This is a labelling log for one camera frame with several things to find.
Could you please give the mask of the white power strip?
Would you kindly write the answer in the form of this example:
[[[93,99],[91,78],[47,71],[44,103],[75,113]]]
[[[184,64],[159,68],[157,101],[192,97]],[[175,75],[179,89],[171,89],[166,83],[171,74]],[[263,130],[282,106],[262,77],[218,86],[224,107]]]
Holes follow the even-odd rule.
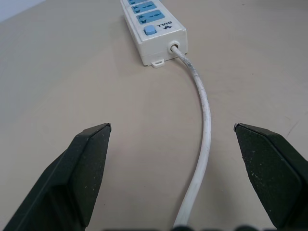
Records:
[[[124,17],[144,66],[162,67],[176,58],[171,47],[188,52],[186,28],[160,0],[120,0]]]

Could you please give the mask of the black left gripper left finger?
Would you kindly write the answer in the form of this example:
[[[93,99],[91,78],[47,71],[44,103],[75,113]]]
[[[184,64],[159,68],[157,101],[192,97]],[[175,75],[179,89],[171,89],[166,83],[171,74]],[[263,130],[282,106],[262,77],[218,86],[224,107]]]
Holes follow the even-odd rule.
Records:
[[[111,124],[77,134],[41,174],[3,231],[85,231],[103,179]]]

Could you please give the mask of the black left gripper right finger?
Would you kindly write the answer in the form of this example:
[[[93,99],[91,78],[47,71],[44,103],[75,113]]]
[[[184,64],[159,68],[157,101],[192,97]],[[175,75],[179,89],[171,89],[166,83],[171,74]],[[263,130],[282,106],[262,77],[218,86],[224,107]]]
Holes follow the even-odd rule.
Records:
[[[274,227],[308,231],[308,161],[280,134],[237,123],[249,180]]]

